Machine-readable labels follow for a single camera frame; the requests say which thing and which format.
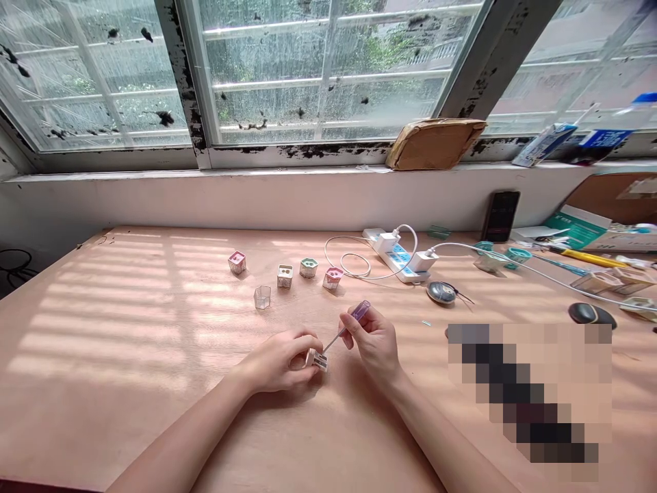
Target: pixelated area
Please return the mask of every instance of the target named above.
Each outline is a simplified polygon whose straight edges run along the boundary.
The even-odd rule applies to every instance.
[[[611,442],[610,325],[450,324],[450,380],[559,481],[597,481]]]

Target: white cable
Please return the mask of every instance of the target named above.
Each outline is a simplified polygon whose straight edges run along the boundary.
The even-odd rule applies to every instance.
[[[491,253],[491,252],[489,252],[489,251],[482,250],[482,249],[478,249],[477,247],[474,247],[474,246],[472,246],[472,245],[468,245],[468,244],[464,244],[464,243],[439,243],[439,244],[437,244],[437,245],[432,246],[429,250],[433,251],[433,250],[435,250],[435,249],[438,248],[438,247],[446,247],[446,246],[448,246],[448,245],[452,245],[452,246],[454,246],[454,247],[457,247],[457,246],[458,246],[458,247],[465,247],[465,248],[469,248],[469,249],[471,249],[471,250],[479,251],[479,252],[482,252],[482,253]],[[554,282],[556,282],[557,284],[561,284],[561,285],[564,286],[565,288],[572,289],[573,291],[576,291],[576,292],[578,292],[578,293],[580,293],[580,294],[583,294],[583,295],[585,295],[585,296],[588,296],[589,298],[594,298],[594,299],[598,299],[598,300],[601,300],[601,301],[608,301],[609,303],[615,303],[616,305],[620,305],[620,306],[627,306],[627,307],[636,308],[635,305],[631,305],[631,304],[629,304],[629,303],[622,303],[621,301],[616,301],[616,300],[612,300],[612,299],[609,299],[609,298],[603,298],[602,296],[598,296],[598,295],[596,295],[596,294],[591,294],[591,293],[588,293],[588,292],[586,292],[586,291],[581,291],[581,290],[579,290],[579,289],[577,289],[577,288],[573,288],[572,286],[570,286],[570,285],[568,285],[568,284],[566,284],[566,283],[563,283],[563,282],[561,282],[561,281],[557,281],[555,278],[550,277],[550,276],[547,275],[547,274],[543,274],[540,270],[536,270],[535,268],[531,268],[531,267],[527,266],[526,264],[521,264],[520,262],[516,262],[515,260],[511,260],[511,259],[507,259],[507,260],[508,260],[510,263],[512,263],[512,264],[516,264],[517,266],[520,266],[520,267],[522,267],[522,268],[529,269],[529,270],[531,270],[532,272],[535,272],[536,274],[542,275],[543,277],[545,277],[546,279],[549,279],[550,281],[554,281]],[[649,310],[649,311],[651,311],[651,312],[657,312],[657,308],[641,307],[641,309]]]
[[[406,264],[404,264],[403,267],[401,269],[399,269],[398,271],[393,272],[392,274],[385,275],[385,276],[366,277],[370,273],[370,271],[372,270],[372,265],[368,262],[368,260],[366,258],[364,258],[364,256],[359,255],[358,253],[353,253],[353,252],[347,252],[347,253],[345,253],[344,255],[342,255],[340,257],[340,268],[349,277],[355,277],[356,279],[365,279],[365,280],[368,280],[368,281],[371,281],[371,280],[374,280],[374,279],[385,279],[386,277],[392,277],[394,275],[399,274],[402,270],[404,270],[411,263],[411,260],[413,260],[413,256],[415,255],[415,252],[417,251],[417,234],[415,233],[415,230],[412,227],[408,226],[408,225],[399,225],[399,226],[396,227],[396,230],[399,230],[399,228],[403,228],[403,227],[407,228],[408,230],[411,231],[411,233],[413,233],[413,239],[415,240],[415,244],[413,245],[413,252],[412,252],[411,256],[409,257],[409,261]],[[333,236],[332,238],[329,238],[328,240],[326,240],[326,243],[324,243],[324,256],[326,256],[326,260],[327,260],[328,264],[331,267],[335,267],[335,265],[332,263],[331,259],[329,259],[329,252],[326,249],[329,246],[329,242],[331,240],[336,239],[336,238],[351,238],[352,240],[365,240],[366,242],[368,242],[368,245],[370,245],[370,241],[367,238],[362,238],[361,236],[340,235],[340,236]],[[364,273],[361,273],[361,274],[356,274],[356,273],[351,272],[351,270],[347,269],[344,266],[344,263],[342,262],[342,260],[347,255],[353,255],[354,257],[358,257],[358,258],[361,258],[361,259],[365,260],[365,263],[368,265],[368,269]]]

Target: black mouse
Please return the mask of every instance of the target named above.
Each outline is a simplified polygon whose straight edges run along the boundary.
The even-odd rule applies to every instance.
[[[612,330],[616,328],[616,320],[609,312],[590,303],[573,303],[568,307],[568,314],[577,323],[611,324]]]
[[[447,283],[429,283],[426,287],[426,293],[429,298],[441,305],[449,305],[456,299],[456,290]]]

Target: smartphone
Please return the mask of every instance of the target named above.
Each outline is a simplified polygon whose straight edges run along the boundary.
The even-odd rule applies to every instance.
[[[504,243],[508,240],[519,200],[520,192],[497,192],[491,195],[484,229],[481,231],[482,241]]]

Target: white power strip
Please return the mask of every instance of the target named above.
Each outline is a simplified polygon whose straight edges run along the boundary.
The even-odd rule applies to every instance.
[[[387,233],[384,229],[381,228],[371,228],[363,230],[363,238],[372,243],[376,242],[376,239],[382,234]],[[393,251],[386,252],[384,255],[379,255],[383,261],[390,267],[393,272],[401,269],[410,259],[411,254],[408,253],[403,246],[396,244],[393,248]],[[413,272],[411,269],[406,267],[400,273],[397,274],[397,277],[401,282],[404,283],[419,283],[426,281],[431,277],[431,274],[427,271],[424,272]]]

